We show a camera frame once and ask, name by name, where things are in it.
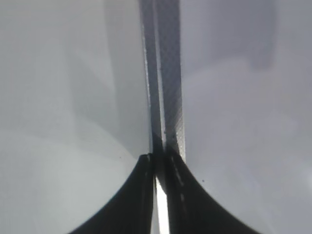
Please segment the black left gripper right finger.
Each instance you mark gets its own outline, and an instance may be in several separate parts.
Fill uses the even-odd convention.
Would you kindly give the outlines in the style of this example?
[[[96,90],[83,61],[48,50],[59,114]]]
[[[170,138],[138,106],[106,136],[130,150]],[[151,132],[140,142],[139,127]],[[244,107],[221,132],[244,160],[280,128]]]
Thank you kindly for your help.
[[[249,227],[209,196],[175,152],[164,156],[172,234],[247,234]]]

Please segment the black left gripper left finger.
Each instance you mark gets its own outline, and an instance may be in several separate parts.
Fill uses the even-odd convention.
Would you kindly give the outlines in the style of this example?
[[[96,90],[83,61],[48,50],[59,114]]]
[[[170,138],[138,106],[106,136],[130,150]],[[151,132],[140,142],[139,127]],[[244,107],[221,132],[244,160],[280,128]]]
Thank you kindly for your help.
[[[149,234],[154,205],[154,159],[140,155],[133,171],[96,214],[73,234]]]

